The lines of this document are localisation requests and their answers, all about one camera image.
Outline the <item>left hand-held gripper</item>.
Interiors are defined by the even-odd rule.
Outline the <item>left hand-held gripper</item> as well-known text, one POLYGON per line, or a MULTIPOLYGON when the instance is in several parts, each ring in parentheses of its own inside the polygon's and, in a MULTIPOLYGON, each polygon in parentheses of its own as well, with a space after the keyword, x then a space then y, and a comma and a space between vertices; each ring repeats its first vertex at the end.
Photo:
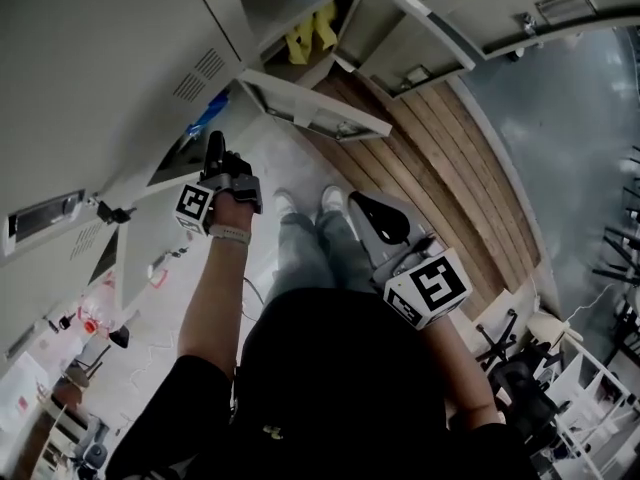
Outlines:
POLYGON ((214 199, 220 193, 229 193, 236 202, 251 204, 256 214, 262 213, 259 178, 248 162, 235 153, 226 153, 224 134, 213 131, 207 142, 200 178, 182 188, 173 212, 175 220, 190 232, 209 235, 209 216, 213 214, 214 199))

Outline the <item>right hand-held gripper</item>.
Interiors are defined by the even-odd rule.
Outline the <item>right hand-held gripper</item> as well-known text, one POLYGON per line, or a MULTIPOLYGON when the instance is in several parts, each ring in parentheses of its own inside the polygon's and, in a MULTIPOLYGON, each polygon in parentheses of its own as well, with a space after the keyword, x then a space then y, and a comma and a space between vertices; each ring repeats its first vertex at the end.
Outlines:
MULTIPOLYGON (((401 246, 427 236, 421 217, 406 201, 382 192, 353 191, 348 211, 374 268, 401 246)), ((458 308, 472 294, 472 283, 454 248, 435 255, 413 253, 384 284, 383 300, 415 329, 424 329, 458 308)))

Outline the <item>blue plastic bag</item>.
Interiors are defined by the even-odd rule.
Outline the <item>blue plastic bag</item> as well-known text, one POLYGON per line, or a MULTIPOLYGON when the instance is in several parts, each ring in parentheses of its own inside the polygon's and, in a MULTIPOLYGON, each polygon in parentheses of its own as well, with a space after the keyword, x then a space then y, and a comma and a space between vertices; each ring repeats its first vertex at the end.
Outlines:
POLYGON ((204 113, 192 124, 190 124, 185 134, 188 137, 196 136, 201 133, 207 125, 226 107, 229 102, 229 89, 224 89, 215 98, 213 98, 204 111, 204 113))

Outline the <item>grey metal locker cabinet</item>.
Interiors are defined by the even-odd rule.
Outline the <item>grey metal locker cabinet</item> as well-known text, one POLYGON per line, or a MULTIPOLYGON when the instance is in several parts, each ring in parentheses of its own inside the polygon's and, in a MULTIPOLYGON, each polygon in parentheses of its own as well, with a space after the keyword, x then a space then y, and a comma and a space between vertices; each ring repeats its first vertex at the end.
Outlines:
POLYGON ((163 155, 259 53, 332 0, 0 0, 0 234, 85 190, 78 217, 5 256, 0 374, 88 283, 112 234, 87 199, 138 199, 163 155))

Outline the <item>yellow-green object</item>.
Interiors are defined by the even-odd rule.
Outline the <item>yellow-green object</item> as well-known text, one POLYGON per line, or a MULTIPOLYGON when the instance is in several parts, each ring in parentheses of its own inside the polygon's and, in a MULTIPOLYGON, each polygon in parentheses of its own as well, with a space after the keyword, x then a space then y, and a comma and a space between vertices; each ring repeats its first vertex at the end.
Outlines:
POLYGON ((336 18, 337 6, 334 1, 331 1, 289 31, 284 36, 288 48, 289 63, 292 65, 308 64, 315 36, 319 38, 323 51, 335 46, 338 38, 332 29, 332 23, 336 18))

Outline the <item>person's right forearm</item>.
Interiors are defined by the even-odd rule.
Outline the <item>person's right forearm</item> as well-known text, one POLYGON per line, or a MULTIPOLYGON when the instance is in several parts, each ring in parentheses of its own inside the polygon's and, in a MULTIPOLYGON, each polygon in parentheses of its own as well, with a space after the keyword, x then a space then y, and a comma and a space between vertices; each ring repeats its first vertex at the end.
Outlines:
POLYGON ((489 381, 448 316, 418 331, 455 416, 466 429, 501 424, 489 381))

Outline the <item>person's right leg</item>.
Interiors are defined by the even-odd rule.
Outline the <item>person's right leg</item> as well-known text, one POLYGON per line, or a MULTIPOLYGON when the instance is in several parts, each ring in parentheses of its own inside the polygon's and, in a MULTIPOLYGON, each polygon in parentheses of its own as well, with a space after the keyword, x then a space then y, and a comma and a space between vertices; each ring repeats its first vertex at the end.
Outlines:
POLYGON ((316 219, 316 232, 336 287, 375 293, 368 254, 344 214, 338 210, 322 212, 316 219))

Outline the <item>person's right white shoe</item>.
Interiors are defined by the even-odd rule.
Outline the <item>person's right white shoe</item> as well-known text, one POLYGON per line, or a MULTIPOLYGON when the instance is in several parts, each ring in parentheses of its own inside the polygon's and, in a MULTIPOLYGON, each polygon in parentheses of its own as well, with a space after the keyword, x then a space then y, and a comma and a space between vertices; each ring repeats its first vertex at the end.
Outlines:
POLYGON ((344 191, 336 185, 327 186, 321 196, 321 210, 323 214, 329 212, 344 214, 346 211, 344 191))

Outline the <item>wooden plank platform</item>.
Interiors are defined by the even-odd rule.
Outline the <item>wooden plank platform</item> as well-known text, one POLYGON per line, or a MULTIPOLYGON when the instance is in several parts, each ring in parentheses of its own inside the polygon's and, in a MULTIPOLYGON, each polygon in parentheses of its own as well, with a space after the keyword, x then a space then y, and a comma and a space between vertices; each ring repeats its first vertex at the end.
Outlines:
POLYGON ((464 314, 475 320, 504 291, 516 293, 540 264, 540 249, 493 148, 450 86, 390 101, 334 71, 315 89, 391 124, 385 138, 343 145, 305 136, 355 189, 407 202, 456 250, 473 286, 464 314))

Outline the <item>beige wristwatch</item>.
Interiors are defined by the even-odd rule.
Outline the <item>beige wristwatch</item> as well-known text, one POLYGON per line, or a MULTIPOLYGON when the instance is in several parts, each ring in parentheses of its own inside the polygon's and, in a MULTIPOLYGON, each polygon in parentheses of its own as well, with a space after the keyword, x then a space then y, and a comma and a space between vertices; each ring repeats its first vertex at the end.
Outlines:
POLYGON ((213 239, 230 240, 248 246, 251 242, 251 233, 232 226, 212 224, 208 234, 213 239))

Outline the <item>person's black shirt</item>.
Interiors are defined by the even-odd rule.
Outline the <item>person's black shirt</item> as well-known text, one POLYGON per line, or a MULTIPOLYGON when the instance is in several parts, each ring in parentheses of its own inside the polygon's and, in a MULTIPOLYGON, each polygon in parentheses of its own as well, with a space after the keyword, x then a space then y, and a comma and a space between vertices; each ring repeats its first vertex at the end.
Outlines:
POLYGON ((106 480, 538 480, 503 424, 449 430, 417 332, 373 294, 304 289, 264 310, 239 372, 177 359, 106 480))

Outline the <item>black office chair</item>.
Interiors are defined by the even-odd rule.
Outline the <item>black office chair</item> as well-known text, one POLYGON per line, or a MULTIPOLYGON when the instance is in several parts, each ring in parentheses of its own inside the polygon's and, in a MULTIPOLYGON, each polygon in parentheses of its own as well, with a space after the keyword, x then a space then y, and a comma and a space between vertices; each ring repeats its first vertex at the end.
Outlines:
POLYGON ((562 355, 552 355, 548 342, 531 341, 510 356, 508 350, 517 344, 517 337, 512 332, 517 320, 516 311, 509 309, 507 317, 509 322, 497 340, 491 339, 483 325, 476 326, 489 345, 476 361, 488 374, 492 392, 503 391, 508 396, 507 402, 497 402, 498 409, 505 416, 506 424, 519 432, 527 453, 533 456, 557 438, 554 421, 560 414, 559 407, 546 394, 548 386, 536 380, 534 373, 541 365, 558 363, 562 355))

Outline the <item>row of black chairs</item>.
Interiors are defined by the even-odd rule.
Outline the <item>row of black chairs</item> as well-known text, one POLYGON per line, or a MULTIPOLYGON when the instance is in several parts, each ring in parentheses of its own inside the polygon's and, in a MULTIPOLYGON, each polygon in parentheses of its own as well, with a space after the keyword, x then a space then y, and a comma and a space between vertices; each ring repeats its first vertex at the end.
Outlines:
POLYGON ((640 288, 640 147, 632 147, 621 167, 629 178, 622 187, 621 222, 604 228, 605 252, 591 272, 636 289, 640 288))

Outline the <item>brown wooden chair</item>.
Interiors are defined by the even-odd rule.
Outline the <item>brown wooden chair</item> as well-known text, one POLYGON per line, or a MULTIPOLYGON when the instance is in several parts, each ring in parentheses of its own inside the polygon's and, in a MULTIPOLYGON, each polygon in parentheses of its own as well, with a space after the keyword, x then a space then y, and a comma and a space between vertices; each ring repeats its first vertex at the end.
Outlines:
POLYGON ((77 364, 71 364, 56 381, 51 399, 61 407, 77 412, 83 402, 83 393, 90 385, 85 371, 77 364))

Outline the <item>white shelf unit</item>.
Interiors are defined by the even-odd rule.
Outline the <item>white shelf unit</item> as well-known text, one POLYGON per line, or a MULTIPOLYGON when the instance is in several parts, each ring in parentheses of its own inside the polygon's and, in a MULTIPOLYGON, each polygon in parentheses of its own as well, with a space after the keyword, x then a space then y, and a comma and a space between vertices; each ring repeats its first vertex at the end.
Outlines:
POLYGON ((552 464, 559 480, 640 479, 640 398, 582 344, 565 335, 547 396, 559 413, 566 455, 552 464))

